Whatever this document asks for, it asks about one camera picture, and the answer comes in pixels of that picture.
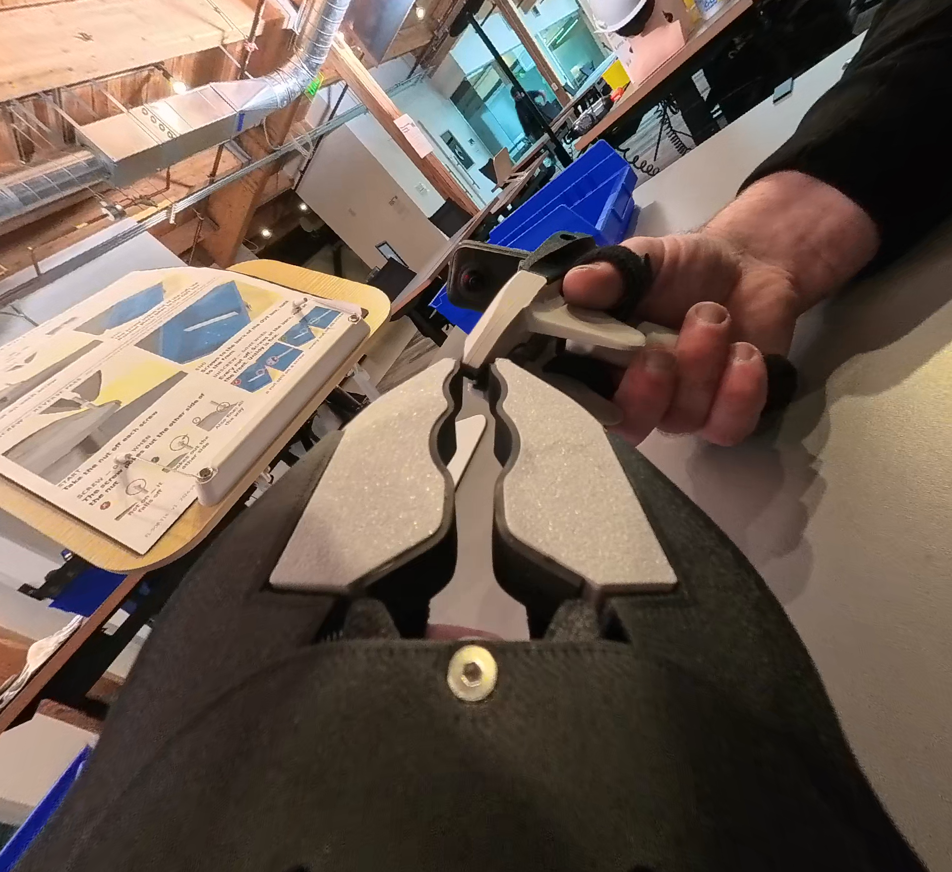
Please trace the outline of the blue storage crate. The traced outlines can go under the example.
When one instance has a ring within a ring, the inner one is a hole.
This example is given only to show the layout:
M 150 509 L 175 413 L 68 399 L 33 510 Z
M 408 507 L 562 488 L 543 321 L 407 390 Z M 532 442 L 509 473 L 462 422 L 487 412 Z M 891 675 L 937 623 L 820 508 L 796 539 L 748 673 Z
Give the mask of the blue storage crate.
M 86 567 L 66 580 L 49 600 L 49 607 L 64 613 L 89 618 L 131 575 L 113 573 L 98 567 Z

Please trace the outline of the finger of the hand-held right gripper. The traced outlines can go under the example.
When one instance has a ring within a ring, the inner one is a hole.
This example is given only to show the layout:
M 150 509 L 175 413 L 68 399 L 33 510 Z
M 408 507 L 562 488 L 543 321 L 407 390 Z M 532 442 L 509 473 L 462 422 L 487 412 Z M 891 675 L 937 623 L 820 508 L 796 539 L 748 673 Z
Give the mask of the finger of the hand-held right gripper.
M 464 370 L 483 370 L 530 337 L 533 307 L 556 296 L 556 283 L 545 276 L 519 270 L 497 293 L 469 333 L 461 359 Z

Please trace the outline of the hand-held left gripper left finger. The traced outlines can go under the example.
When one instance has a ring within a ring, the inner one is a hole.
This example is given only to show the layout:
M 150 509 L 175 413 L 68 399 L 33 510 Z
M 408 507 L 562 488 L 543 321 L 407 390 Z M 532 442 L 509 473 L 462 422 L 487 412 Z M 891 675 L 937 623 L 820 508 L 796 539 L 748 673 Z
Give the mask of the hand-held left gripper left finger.
M 459 362 L 444 358 L 349 423 L 268 579 L 279 592 L 387 607 L 422 638 L 457 564 Z

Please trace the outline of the person's right hand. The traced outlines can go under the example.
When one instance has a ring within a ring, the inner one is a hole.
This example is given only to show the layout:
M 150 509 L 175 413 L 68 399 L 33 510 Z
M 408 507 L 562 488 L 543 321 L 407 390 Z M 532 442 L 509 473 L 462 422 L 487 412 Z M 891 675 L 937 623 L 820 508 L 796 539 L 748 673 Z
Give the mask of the person's right hand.
M 766 356 L 786 356 L 798 319 L 879 243 L 859 204 L 798 172 L 755 182 L 696 231 L 626 240 L 652 274 L 630 322 L 677 335 L 650 342 L 620 377 L 615 434 L 632 445 L 654 431 L 745 440 L 768 402 Z

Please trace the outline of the grey desk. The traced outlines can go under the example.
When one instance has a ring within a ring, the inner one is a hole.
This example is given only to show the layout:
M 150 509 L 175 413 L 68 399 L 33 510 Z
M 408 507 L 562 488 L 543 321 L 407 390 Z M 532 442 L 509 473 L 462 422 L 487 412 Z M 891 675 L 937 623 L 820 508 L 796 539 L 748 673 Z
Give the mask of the grey desk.
M 869 782 L 950 870 L 950 229 L 800 318 L 797 399 L 738 448 L 644 456 L 785 607 Z

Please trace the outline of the wooden work table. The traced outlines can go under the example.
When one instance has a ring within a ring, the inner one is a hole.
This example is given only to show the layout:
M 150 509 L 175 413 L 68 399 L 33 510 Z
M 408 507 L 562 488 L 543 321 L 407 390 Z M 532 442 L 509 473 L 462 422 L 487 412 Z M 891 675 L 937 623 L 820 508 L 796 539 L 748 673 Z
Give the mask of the wooden work table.
M 744 19 L 747 13 L 761 13 L 767 0 L 732 0 L 710 21 L 702 24 L 687 39 L 685 45 L 664 61 L 645 80 L 629 85 L 619 101 L 601 120 L 574 141 L 578 152 L 589 148 L 596 140 L 609 140 L 613 145 L 626 140 L 631 131 L 624 128 L 634 120 L 641 108 L 650 108 L 658 100 L 671 94 L 671 85 L 689 79 L 703 66 L 703 56 L 711 52 L 716 40 Z

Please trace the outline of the silver ventilation duct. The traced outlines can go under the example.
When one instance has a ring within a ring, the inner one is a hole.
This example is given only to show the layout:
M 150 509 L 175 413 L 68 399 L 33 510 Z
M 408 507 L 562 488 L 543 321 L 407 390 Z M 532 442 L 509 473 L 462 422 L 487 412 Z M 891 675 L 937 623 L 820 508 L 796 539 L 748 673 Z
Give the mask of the silver ventilation duct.
M 220 80 L 75 128 L 78 148 L 2 178 L 2 223 L 101 183 L 124 187 L 235 139 L 301 97 L 352 0 L 305 0 L 290 59 L 260 78 Z

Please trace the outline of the black tripod stand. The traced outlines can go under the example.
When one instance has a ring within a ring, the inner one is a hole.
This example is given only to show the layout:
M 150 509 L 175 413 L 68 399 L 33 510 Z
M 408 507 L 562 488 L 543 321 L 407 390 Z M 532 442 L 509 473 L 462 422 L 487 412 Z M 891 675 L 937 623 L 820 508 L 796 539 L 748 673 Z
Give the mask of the black tripod stand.
M 499 52 L 493 42 L 490 40 L 487 33 L 483 30 L 482 25 L 477 20 L 477 13 L 482 7 L 484 0 L 466 0 L 460 11 L 453 18 L 453 21 L 449 24 L 448 33 L 451 38 L 458 38 L 459 35 L 469 27 L 471 27 L 475 34 L 478 36 L 482 44 L 485 46 L 486 50 L 492 56 L 495 64 L 502 71 L 503 75 L 506 77 L 506 80 L 509 82 L 509 85 L 514 85 L 519 90 L 525 89 L 520 81 L 517 79 L 515 74 L 512 72 L 510 66 L 506 63 L 503 55 Z M 544 127 L 547 137 L 544 140 L 547 140 L 550 145 L 550 150 L 556 159 L 562 164 L 563 167 L 567 167 L 574 159 L 571 157 L 569 152 L 565 149 L 564 144 L 559 139 L 555 129 L 552 125 L 546 125 Z

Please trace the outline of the blue plastic bin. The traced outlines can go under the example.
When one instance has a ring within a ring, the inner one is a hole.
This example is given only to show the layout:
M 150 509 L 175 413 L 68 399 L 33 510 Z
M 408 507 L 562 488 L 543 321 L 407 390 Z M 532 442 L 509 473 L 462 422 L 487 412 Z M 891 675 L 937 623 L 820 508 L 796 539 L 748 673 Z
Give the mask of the blue plastic bin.
M 638 177 L 625 159 L 599 140 L 540 191 L 492 227 L 492 246 L 533 251 L 560 231 L 592 236 L 600 246 L 619 244 L 637 223 L 633 197 Z
M 18 865 L 30 845 L 63 803 L 65 796 L 83 772 L 93 749 L 94 747 L 86 746 L 78 753 L 18 829 L 8 837 L 1 849 L 2 871 L 14 870 Z

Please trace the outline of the wooden board stand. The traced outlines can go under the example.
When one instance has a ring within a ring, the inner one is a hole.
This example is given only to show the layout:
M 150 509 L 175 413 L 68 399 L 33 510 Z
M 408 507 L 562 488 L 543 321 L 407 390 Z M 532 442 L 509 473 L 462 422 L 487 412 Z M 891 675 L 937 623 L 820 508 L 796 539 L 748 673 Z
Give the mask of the wooden board stand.
M 360 307 L 366 312 L 368 335 L 331 369 L 328 379 L 309 394 L 296 416 L 248 464 L 237 484 L 219 504 L 203 506 L 192 503 L 146 554 L 133 553 L 6 478 L 2 478 L 1 485 L 3 552 L 12 546 L 15 529 L 28 528 L 47 539 L 57 551 L 67 549 L 93 566 L 113 573 L 140 577 L 147 571 L 184 557 L 222 526 L 226 516 L 240 509 L 256 479 L 296 439 L 299 430 L 327 401 L 331 391 L 351 375 L 390 317 L 390 301 L 386 294 L 363 283 L 268 259 L 237 263 L 228 272 Z

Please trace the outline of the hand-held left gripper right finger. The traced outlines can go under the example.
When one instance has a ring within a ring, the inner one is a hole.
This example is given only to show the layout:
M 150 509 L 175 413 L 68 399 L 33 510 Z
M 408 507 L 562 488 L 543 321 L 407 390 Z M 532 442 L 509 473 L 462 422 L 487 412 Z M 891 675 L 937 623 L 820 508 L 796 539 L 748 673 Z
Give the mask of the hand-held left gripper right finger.
M 601 416 L 516 363 L 489 369 L 495 579 L 542 639 L 562 606 L 599 619 L 612 599 L 666 594 L 678 580 Z

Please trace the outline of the person's right forearm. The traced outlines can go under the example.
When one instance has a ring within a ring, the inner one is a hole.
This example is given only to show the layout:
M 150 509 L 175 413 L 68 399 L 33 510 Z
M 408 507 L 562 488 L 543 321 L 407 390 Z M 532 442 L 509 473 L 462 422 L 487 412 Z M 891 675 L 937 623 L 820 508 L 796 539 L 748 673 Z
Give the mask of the person's right forearm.
M 744 181 L 798 172 L 838 190 L 879 229 L 869 268 L 950 220 L 951 0 L 885 0 L 840 79 Z

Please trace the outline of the cardboard box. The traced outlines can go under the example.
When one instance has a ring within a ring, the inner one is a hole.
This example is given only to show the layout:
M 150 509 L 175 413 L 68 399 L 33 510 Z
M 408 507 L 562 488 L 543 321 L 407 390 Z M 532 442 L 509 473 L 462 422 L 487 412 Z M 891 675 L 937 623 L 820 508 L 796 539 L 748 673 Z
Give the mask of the cardboard box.
M 678 53 L 699 21 L 684 0 L 648 0 L 638 16 L 611 35 L 630 84 L 643 84 Z

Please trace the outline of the instruction sheet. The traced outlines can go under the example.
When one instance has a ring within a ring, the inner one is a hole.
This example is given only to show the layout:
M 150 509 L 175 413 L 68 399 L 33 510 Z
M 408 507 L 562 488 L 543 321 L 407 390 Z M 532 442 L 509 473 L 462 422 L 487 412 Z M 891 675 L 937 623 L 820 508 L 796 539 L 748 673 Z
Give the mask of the instruction sheet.
M 2 345 L 2 476 L 144 556 L 219 503 L 369 331 L 355 304 L 250 276 L 132 272 Z

